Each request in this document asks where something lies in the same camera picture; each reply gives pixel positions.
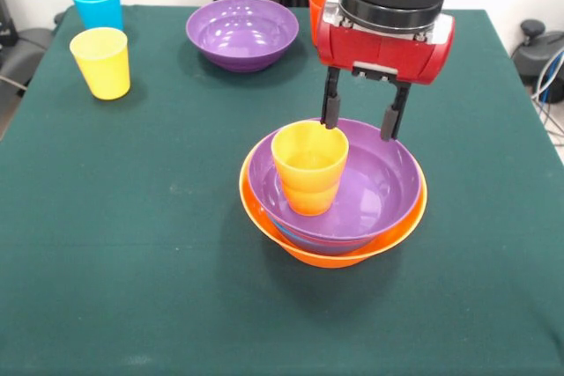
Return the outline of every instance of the cable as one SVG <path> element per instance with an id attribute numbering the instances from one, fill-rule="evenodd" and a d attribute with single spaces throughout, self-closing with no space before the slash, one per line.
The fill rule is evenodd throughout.
<path id="1" fill-rule="evenodd" d="M 4 75 L 0 75 L 0 81 L 4 81 L 10 85 L 13 85 L 16 88 L 19 88 L 20 90 L 27 90 L 27 87 L 23 84 L 20 84 L 18 81 L 14 81 L 13 79 L 10 79 L 8 77 L 5 77 Z"/>
<path id="2" fill-rule="evenodd" d="M 564 137 L 564 134 L 559 134 L 558 132 L 551 131 L 550 129 L 547 129 L 546 132 L 549 133 L 551 136 L 562 136 L 562 137 Z"/>
<path id="3" fill-rule="evenodd" d="M 535 87 L 535 92 L 532 94 L 532 99 L 533 100 L 537 100 L 538 96 L 540 96 L 544 90 L 546 90 L 550 84 L 553 83 L 554 79 L 556 78 L 556 76 L 558 75 L 558 72 L 560 71 L 560 68 L 562 67 L 562 64 L 564 64 L 564 55 L 562 55 L 562 53 L 564 53 L 564 46 L 559 48 L 558 51 L 554 54 L 553 57 L 551 57 L 548 62 L 546 62 L 545 66 L 543 67 L 543 69 L 540 71 L 540 74 L 538 74 L 538 80 L 537 80 L 537 85 Z M 546 72 L 548 71 L 548 68 L 553 64 L 554 61 L 556 61 L 558 58 L 560 57 L 560 60 L 558 61 L 558 64 L 556 65 L 556 68 L 554 69 L 554 73 L 552 74 L 552 76 L 550 78 L 548 78 L 548 80 L 541 86 L 543 79 L 545 78 Z"/>
<path id="4" fill-rule="evenodd" d="M 534 102 L 535 105 L 537 105 L 537 107 L 540 107 L 540 105 L 538 104 L 537 101 Z M 552 118 L 551 115 L 549 115 L 545 110 L 543 110 L 543 114 L 546 114 L 546 116 L 548 117 L 548 120 L 550 122 L 552 122 L 554 124 L 554 126 L 556 128 L 558 128 L 560 130 L 560 132 L 562 133 L 562 135 L 564 135 L 564 128 L 562 128 L 558 122 L 556 122 L 556 120 L 554 118 Z"/>
<path id="5" fill-rule="evenodd" d="M 556 65 L 556 61 L 552 62 L 550 65 L 550 68 L 548 70 L 548 78 L 550 79 L 553 74 L 554 74 L 554 66 Z M 543 108 L 545 107 L 546 101 L 548 100 L 548 95 L 550 94 L 550 86 L 546 87 L 546 90 L 543 92 L 543 99 L 541 101 L 540 104 L 540 109 L 538 110 L 538 116 L 540 117 L 540 114 L 543 112 Z M 545 121 L 543 122 L 543 125 L 546 125 L 546 122 L 548 121 L 548 116 L 550 116 L 550 103 L 548 103 L 548 110 L 546 111 L 546 118 Z"/>

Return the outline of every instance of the plastic bowl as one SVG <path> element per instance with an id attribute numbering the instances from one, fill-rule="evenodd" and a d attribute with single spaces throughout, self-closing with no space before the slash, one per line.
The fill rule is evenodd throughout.
<path id="1" fill-rule="evenodd" d="M 186 34 L 211 62 L 234 72 L 275 63 L 298 35 L 298 19 L 271 0 L 217 0 L 195 11 Z"/>
<path id="2" fill-rule="evenodd" d="M 351 251 L 364 247 L 375 238 L 374 236 L 360 240 L 322 240 L 310 237 L 304 232 L 288 228 L 284 226 L 284 224 L 277 222 L 271 216 L 268 216 L 268 219 L 289 241 L 301 248 L 303 251 L 308 251 L 314 254 L 341 255 L 350 253 Z"/>
<path id="3" fill-rule="evenodd" d="M 333 241 L 371 240 L 402 221 L 421 188 L 415 159 L 398 141 L 385 142 L 364 122 L 339 119 L 349 154 L 337 196 L 328 211 L 305 217 L 292 211 L 271 155 L 276 131 L 257 147 L 249 163 L 253 194 L 271 220 L 294 235 Z"/>
<path id="4" fill-rule="evenodd" d="M 363 248 L 352 251 L 351 253 L 342 255 L 323 255 L 304 251 L 295 246 L 291 241 L 287 240 L 284 235 L 277 230 L 276 226 L 266 216 L 263 207 L 257 201 L 250 188 L 249 163 L 257 146 L 258 145 L 250 151 L 249 155 L 243 162 L 243 166 L 241 167 L 241 172 L 239 174 L 239 194 L 241 196 L 243 208 L 247 212 L 251 221 L 258 229 L 261 230 L 262 233 L 301 262 L 326 269 L 338 269 L 352 266 L 374 255 L 383 253 L 384 251 L 387 251 L 401 243 L 413 232 L 423 217 L 423 213 L 425 212 L 427 205 L 427 184 L 425 182 L 425 175 L 422 173 L 416 162 L 415 164 L 421 178 L 421 190 L 417 203 L 404 220 L 396 226 L 390 228 L 388 231 L 383 232 L 379 237 L 373 239 Z"/>

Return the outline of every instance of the orange bowl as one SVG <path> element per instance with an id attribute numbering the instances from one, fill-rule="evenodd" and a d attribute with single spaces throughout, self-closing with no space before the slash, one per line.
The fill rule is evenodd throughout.
<path id="1" fill-rule="evenodd" d="M 421 171 L 419 164 L 417 164 L 421 174 L 421 191 L 419 199 L 412 211 L 399 224 L 390 228 L 388 231 L 383 232 L 372 242 L 366 244 L 363 248 L 359 248 L 358 250 L 354 250 L 347 254 L 320 255 L 304 251 L 288 241 L 278 231 L 276 226 L 274 226 L 274 224 L 268 219 L 266 212 L 263 210 L 250 189 L 248 168 L 249 161 L 255 152 L 255 148 L 256 146 L 245 158 L 239 174 L 239 194 L 241 196 L 243 207 L 256 227 L 267 237 L 279 244 L 296 259 L 311 266 L 326 269 L 345 268 L 362 262 L 373 255 L 383 253 L 405 240 L 417 227 L 419 221 L 423 217 L 423 213 L 425 212 L 425 208 L 427 206 L 427 182 L 425 181 L 425 175 Z"/>

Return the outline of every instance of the blue cup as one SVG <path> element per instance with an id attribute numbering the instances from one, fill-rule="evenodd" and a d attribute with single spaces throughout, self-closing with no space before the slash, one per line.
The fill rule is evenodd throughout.
<path id="1" fill-rule="evenodd" d="M 86 29 L 109 26 L 123 30 L 120 0 L 73 0 Z"/>

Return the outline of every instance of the green tablecloth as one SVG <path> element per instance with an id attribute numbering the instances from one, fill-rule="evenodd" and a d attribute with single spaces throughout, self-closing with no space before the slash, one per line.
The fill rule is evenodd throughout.
<path id="1" fill-rule="evenodd" d="M 70 10 L 0 143 L 3 374 L 559 374 L 564 172 L 483 11 L 458 11 L 400 138 L 427 212 L 400 247 L 316 269 L 241 207 L 262 136 L 320 113 L 308 12 L 268 70 L 187 42 L 189 8 L 124 8 L 132 90 L 102 103 L 68 50 Z M 393 95 L 344 74 L 342 116 Z"/>

